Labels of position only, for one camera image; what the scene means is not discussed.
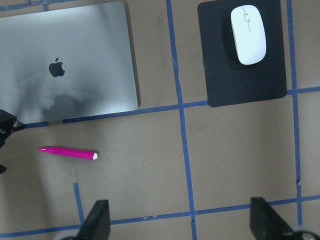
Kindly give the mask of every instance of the black mouse pad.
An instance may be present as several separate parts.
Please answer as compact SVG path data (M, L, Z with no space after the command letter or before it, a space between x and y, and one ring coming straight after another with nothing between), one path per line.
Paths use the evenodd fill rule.
M256 6L266 38L266 54L258 63L239 62L231 11ZM287 94L280 0L216 0L200 3L201 34L208 104L211 107L282 98Z

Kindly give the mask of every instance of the white mouse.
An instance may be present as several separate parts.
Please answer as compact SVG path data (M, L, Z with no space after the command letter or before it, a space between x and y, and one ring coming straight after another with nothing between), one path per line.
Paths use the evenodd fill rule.
M236 7L231 12L231 25L240 63L251 65L260 62L266 55L267 44L259 10L253 5Z

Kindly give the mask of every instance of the apple logo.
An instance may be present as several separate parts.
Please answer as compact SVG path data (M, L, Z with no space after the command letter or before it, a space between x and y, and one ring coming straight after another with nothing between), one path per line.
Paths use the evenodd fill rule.
M53 77L62 77L65 74L65 71L62 69L62 62L58 62L59 58L55 59L55 62L49 65L49 71Z

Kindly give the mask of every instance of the laptop lid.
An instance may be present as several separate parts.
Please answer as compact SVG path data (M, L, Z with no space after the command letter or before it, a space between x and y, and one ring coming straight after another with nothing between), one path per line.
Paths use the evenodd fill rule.
M0 109L23 123L138 107L125 6L0 18Z

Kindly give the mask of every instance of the silver laptop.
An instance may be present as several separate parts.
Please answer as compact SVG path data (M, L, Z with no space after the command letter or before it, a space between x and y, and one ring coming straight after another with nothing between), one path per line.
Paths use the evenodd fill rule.
M137 109L122 2L0 18L0 109L23 123Z

